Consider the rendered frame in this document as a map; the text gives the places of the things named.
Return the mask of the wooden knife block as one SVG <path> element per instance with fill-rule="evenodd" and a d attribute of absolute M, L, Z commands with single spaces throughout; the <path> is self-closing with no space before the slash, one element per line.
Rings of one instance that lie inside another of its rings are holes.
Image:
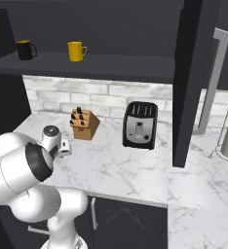
<path fill-rule="evenodd" d="M 72 110 L 69 124 L 73 128 L 75 139 L 91 141 L 100 124 L 100 120 L 92 111 L 77 107 Z"/>

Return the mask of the black mug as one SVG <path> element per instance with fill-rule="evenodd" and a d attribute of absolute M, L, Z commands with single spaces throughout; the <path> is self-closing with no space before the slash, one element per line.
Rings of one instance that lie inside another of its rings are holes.
<path fill-rule="evenodd" d="M 36 47 L 29 40 L 16 41 L 20 60 L 30 60 L 37 55 Z"/>

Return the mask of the yellow mug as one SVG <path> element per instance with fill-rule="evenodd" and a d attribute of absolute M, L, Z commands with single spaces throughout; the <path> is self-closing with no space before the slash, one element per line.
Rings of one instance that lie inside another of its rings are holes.
<path fill-rule="evenodd" d="M 88 47 L 84 46 L 82 42 L 68 42 L 67 43 L 69 60 L 72 62 L 80 62 L 88 51 Z"/>

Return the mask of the dark open wall cabinet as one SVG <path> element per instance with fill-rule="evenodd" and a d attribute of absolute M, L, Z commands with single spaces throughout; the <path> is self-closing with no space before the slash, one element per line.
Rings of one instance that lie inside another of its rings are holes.
<path fill-rule="evenodd" d="M 170 84 L 183 0 L 0 1 L 14 39 L 33 43 L 38 55 L 0 58 L 0 73 Z M 68 42 L 88 51 L 69 60 Z"/>

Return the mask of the black and silver toaster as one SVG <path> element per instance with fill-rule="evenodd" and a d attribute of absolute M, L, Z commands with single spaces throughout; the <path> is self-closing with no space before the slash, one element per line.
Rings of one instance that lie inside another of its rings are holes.
<path fill-rule="evenodd" d="M 132 101 L 123 119 L 123 145 L 153 150 L 156 140 L 158 106 L 152 102 Z"/>

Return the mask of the dark base cabinet door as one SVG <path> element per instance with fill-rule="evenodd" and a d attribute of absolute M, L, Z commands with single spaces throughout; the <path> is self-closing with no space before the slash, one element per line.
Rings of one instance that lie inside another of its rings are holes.
<path fill-rule="evenodd" d="M 96 197 L 94 249 L 169 249 L 168 209 Z"/>

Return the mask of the dark drawer front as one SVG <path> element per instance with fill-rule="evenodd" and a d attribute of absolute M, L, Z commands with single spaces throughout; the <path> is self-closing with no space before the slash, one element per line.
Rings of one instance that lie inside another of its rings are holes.
<path fill-rule="evenodd" d="M 0 207 L 0 219 L 14 249 L 93 249 L 89 199 L 82 191 L 29 193 Z M 27 227 L 48 231 L 30 232 Z"/>

